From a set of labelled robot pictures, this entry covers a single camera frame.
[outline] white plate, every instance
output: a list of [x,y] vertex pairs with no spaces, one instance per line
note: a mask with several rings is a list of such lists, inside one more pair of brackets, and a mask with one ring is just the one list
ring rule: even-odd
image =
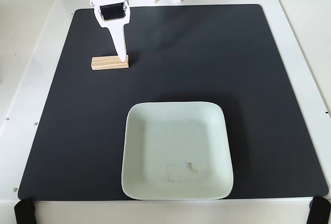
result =
[[127,118],[122,188],[140,200],[220,199],[233,171],[221,108],[210,102],[151,102]]

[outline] white table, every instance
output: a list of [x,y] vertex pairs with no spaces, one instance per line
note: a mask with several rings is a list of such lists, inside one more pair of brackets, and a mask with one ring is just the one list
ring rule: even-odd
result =
[[[36,8],[39,8],[39,12],[43,13],[44,21],[33,22],[34,9],[28,10],[31,6],[39,3],[39,0],[32,0],[22,6],[26,8],[26,17],[29,17],[25,19],[32,21],[36,29],[39,28],[39,30],[34,29],[30,31],[33,32],[34,38],[24,40],[26,47],[18,47],[18,51],[25,54],[21,58],[22,63],[25,63],[25,65],[28,64],[28,66],[22,65],[19,71],[16,72],[17,77],[14,77],[15,80],[11,78],[13,81],[11,83],[12,87],[15,89],[19,87],[15,91],[14,97],[10,97],[9,105],[11,108],[9,111],[7,111],[8,109],[5,110],[5,116],[9,120],[4,121],[0,132],[1,223],[15,223],[13,206],[18,199],[17,193],[13,189],[19,186],[37,129],[35,123],[39,122],[72,15],[76,9],[90,7],[88,0],[43,1],[46,2],[44,3],[45,6],[39,4]],[[290,3],[290,0],[282,0],[281,3],[284,9],[282,9],[278,0],[185,0],[183,2],[183,4],[187,5],[262,5],[313,139],[324,175],[327,181],[331,182],[331,161],[328,157],[328,152],[331,151],[331,144],[329,144],[331,138],[331,120],[329,115],[325,113],[327,109],[300,47],[296,42],[295,36],[291,31],[285,13],[291,21],[301,46],[304,45],[307,51],[311,51],[312,55],[308,55],[308,52],[303,49],[321,89],[321,85],[325,85],[330,80],[330,76],[319,78],[316,76],[316,74],[320,75],[319,68],[324,68],[325,64],[323,64],[323,60],[316,59],[312,52],[314,47],[308,48],[309,39],[323,41],[323,38],[318,35],[322,33],[324,37],[326,35],[330,37],[331,28],[321,24],[323,29],[320,32],[311,32],[312,37],[304,35],[304,37],[299,38],[298,33],[304,32],[302,28],[305,27],[297,23],[293,24],[296,16],[302,17],[301,14],[306,16],[305,12],[311,12],[311,8],[315,8],[316,5],[307,5],[305,8],[302,7],[293,11],[291,6],[293,1]],[[130,5],[153,6],[154,3],[147,0],[130,0]],[[156,5],[172,4],[165,0],[159,1]],[[325,6],[320,4],[317,11],[319,13],[326,11]],[[2,14],[0,14],[0,18],[0,20],[3,20],[4,17]],[[13,23],[11,18],[7,17],[7,20],[9,20],[7,23]],[[16,32],[17,36],[20,37],[19,33],[27,32],[27,28],[28,26],[20,27],[20,32],[15,27],[12,29],[9,28],[10,30],[7,31],[6,36],[0,36],[0,39],[7,37],[11,32]],[[7,45],[15,46],[10,39],[7,41]],[[319,54],[322,55],[328,54],[328,52],[326,44],[323,49],[319,50]],[[4,57],[1,57],[0,67],[3,64],[11,65],[11,63],[4,63],[4,60]],[[8,66],[7,69],[7,73],[10,75],[10,72],[14,73],[17,67]],[[20,80],[19,74],[23,74],[23,72],[23,80]],[[190,223],[306,223],[309,212],[309,201],[310,198],[200,202],[41,202],[36,203],[36,216],[38,223],[42,224],[91,222],[154,223],[155,220],[160,223],[178,223],[181,221]]]

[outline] black rubber mat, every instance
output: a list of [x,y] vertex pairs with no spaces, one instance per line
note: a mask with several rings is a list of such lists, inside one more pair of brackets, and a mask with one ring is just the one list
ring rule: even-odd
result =
[[228,198],[328,193],[259,5],[136,7],[125,35],[130,67],[93,71],[93,56],[116,52],[91,9],[75,12],[20,199],[130,199],[121,186],[126,117],[154,101],[222,108],[234,173]]

